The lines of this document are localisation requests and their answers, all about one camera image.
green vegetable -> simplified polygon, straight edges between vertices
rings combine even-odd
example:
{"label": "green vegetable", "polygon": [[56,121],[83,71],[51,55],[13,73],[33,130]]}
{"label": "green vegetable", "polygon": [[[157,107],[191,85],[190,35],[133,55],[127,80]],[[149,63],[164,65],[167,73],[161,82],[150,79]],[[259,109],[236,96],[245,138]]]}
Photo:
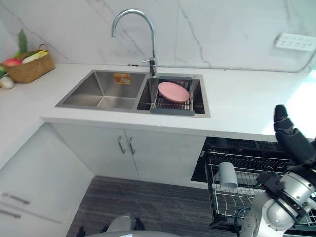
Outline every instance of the green vegetable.
{"label": "green vegetable", "polygon": [[19,32],[19,48],[20,54],[26,53],[28,51],[26,35],[24,34],[23,28]]}
{"label": "green vegetable", "polygon": [[4,74],[5,74],[5,72],[0,71],[0,78],[2,78]]}
{"label": "green vegetable", "polygon": [[16,54],[13,55],[13,58],[16,58],[17,56],[20,56],[20,52],[16,52]]}

cable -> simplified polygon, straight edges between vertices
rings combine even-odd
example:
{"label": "cable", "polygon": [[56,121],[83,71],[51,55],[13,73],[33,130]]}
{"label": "cable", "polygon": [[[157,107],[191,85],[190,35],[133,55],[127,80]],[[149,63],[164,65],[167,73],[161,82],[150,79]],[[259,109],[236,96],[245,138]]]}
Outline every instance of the cable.
{"label": "cable", "polygon": [[251,209],[250,206],[247,206],[247,207],[245,207],[245,208],[243,208],[243,209],[240,209],[240,210],[236,213],[236,215],[235,215],[235,217],[234,217],[234,229],[235,229],[235,233],[236,233],[236,235],[237,235],[238,237],[240,236],[240,230],[239,230],[239,226],[238,226],[238,216],[239,216],[241,213],[243,213],[244,211],[250,210],[250,209]]}

pink plate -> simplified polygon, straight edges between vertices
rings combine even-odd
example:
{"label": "pink plate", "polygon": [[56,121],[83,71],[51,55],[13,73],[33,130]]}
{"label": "pink plate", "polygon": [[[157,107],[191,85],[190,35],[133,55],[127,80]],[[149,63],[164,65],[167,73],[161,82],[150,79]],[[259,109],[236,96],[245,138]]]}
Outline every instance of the pink plate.
{"label": "pink plate", "polygon": [[185,88],[171,82],[160,83],[158,90],[164,98],[176,103],[185,102],[190,97],[190,94]]}

cabinet handle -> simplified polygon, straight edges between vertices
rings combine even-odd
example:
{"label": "cabinet handle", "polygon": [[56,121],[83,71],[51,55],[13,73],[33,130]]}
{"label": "cabinet handle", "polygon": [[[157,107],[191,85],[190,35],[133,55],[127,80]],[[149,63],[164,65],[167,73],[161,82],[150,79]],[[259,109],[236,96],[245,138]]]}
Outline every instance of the cabinet handle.
{"label": "cabinet handle", "polygon": [[15,200],[15,201],[18,201],[18,202],[21,202],[21,203],[23,203],[24,205],[29,205],[29,204],[30,204],[29,201],[27,201],[27,200],[25,200],[25,199],[22,199],[22,198],[20,198],[20,197],[17,197],[17,196],[15,196],[15,195],[13,195],[13,194],[10,194],[10,193],[2,193],[2,196],[3,196],[3,197],[7,197],[7,198],[11,198],[11,199],[13,199],[13,200]]}
{"label": "cabinet handle", "polygon": [[130,151],[131,151],[132,154],[134,155],[136,150],[134,150],[134,148],[133,148],[132,139],[133,139],[133,138],[130,137],[128,143],[129,143]]}
{"label": "cabinet handle", "polygon": [[20,219],[22,217],[22,215],[20,214],[15,214],[13,212],[5,211],[5,210],[0,210],[0,213],[4,215],[12,216],[13,218],[16,218],[16,219]]}
{"label": "cabinet handle", "polygon": [[120,142],[121,139],[122,139],[122,136],[120,136],[120,137],[118,138],[118,144],[119,144],[119,147],[120,147],[120,149],[122,150],[123,154],[125,154],[126,148],[123,148],[122,143]]}

chrome faucet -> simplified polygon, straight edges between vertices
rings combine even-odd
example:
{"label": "chrome faucet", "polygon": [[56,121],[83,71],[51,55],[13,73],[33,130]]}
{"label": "chrome faucet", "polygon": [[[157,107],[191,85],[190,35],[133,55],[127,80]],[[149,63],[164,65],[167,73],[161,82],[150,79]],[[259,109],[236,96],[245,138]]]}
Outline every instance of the chrome faucet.
{"label": "chrome faucet", "polygon": [[127,10],[124,10],[122,11],[121,13],[119,13],[115,19],[113,20],[113,23],[112,23],[112,30],[111,30],[111,36],[112,37],[115,37],[115,29],[116,29],[116,26],[117,26],[117,23],[118,21],[125,15],[129,14],[129,13],[135,13],[137,15],[140,15],[142,16],[147,22],[148,22],[148,25],[152,31],[152,53],[153,53],[153,56],[152,58],[150,58],[149,60],[145,60],[143,61],[142,63],[147,63],[149,62],[149,67],[150,67],[150,74],[152,76],[156,76],[156,53],[155,53],[155,30],[154,30],[154,26],[153,26],[153,23],[152,21],[145,15],[145,13],[143,13],[142,11],[139,11],[139,10],[136,10],[136,9],[127,9]]}

